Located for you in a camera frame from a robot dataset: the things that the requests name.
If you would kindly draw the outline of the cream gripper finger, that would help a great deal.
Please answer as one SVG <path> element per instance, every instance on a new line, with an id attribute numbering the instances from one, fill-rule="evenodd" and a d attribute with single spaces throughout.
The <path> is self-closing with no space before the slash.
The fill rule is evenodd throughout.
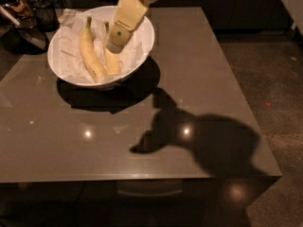
<path id="1" fill-rule="evenodd" d="M 114 22 L 110 27 L 106 48 L 119 54 L 142 23 L 147 11 L 148 0 L 118 0 Z"/>

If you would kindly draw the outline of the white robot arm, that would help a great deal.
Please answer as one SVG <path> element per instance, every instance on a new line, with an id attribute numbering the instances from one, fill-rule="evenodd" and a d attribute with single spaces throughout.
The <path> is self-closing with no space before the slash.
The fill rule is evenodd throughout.
<path id="1" fill-rule="evenodd" d="M 118 0 L 106 48 L 114 54 L 120 53 L 142 23 L 150 4 L 156 1 L 158 0 Z"/>

